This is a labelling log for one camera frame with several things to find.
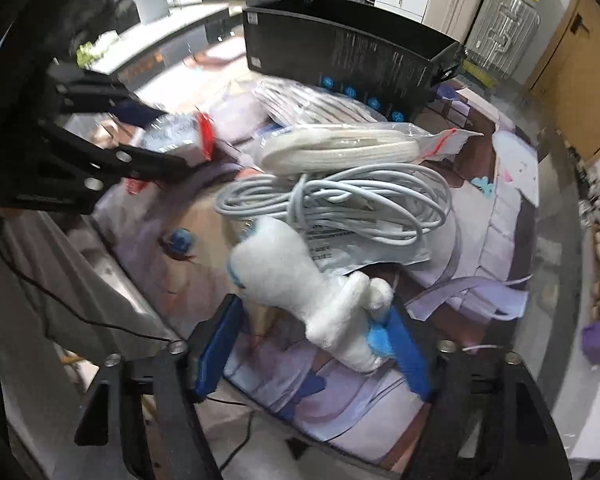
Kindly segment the red white sachet packet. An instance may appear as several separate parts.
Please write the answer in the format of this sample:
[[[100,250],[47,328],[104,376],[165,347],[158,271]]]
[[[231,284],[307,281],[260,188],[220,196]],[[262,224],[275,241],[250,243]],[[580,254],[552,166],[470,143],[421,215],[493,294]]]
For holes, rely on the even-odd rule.
[[[142,132],[135,133],[131,145],[181,157],[189,168],[195,168],[212,159],[213,122],[208,114],[200,110],[192,114],[164,114],[143,128]]]

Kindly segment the white plush toy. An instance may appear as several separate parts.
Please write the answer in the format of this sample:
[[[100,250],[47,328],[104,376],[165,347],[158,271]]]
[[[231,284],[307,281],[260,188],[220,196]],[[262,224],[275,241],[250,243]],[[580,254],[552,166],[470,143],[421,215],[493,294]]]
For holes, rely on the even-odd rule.
[[[370,373],[386,362],[367,342],[370,323],[388,318],[392,286],[355,271],[328,275],[302,236],[287,223],[262,217],[230,252],[228,274],[250,301],[282,309],[304,326],[306,339],[341,364]]]

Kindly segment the grey striped socks pack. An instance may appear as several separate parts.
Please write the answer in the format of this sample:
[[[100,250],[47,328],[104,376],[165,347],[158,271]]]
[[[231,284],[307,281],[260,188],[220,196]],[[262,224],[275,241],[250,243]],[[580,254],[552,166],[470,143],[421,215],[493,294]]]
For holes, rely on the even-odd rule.
[[[386,118],[367,105],[341,94],[298,81],[262,77],[252,94],[277,125],[337,125],[384,122]]]

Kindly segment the anime print desk mat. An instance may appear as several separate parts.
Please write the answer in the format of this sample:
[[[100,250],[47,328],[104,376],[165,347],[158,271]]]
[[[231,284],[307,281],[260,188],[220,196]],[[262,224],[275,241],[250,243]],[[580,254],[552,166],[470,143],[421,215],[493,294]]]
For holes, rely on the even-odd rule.
[[[499,315],[519,318],[529,297],[538,154],[535,143],[500,109],[467,87],[452,102],[435,100],[417,123],[437,133],[466,127],[471,137],[432,168],[448,181],[453,211],[424,249],[402,250],[322,231],[309,240],[318,267],[332,275],[360,271],[396,286],[404,300],[457,278],[486,286],[431,306],[430,321],[463,344],[478,344]],[[172,211],[157,185],[120,185],[95,221],[140,293],[176,330],[188,333],[233,290],[226,270],[240,224],[212,207],[221,183],[197,181]],[[370,374],[350,370],[310,344],[301,325],[276,308],[250,306],[225,379],[274,417],[318,443],[370,466],[401,472],[428,411],[396,366]]]

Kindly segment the black cardboard box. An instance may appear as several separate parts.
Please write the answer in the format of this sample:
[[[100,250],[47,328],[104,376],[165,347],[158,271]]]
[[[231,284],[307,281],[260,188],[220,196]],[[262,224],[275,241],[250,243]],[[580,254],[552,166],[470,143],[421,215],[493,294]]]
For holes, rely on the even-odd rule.
[[[457,40],[350,0],[278,0],[242,10],[248,66],[358,100],[409,122],[455,77]]]

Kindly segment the wooden door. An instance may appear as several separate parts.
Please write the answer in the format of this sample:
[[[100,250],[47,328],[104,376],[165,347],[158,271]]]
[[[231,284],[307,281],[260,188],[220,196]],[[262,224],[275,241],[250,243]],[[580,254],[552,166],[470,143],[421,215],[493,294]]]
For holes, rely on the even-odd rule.
[[[589,165],[600,159],[600,5],[572,0],[531,94]]]

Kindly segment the silver suitcase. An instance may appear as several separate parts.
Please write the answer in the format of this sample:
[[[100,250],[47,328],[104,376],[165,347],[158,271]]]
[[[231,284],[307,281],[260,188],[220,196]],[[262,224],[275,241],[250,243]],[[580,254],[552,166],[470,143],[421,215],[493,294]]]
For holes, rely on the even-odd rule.
[[[510,77],[538,31],[539,13],[524,0],[483,0],[466,40],[468,58]]]

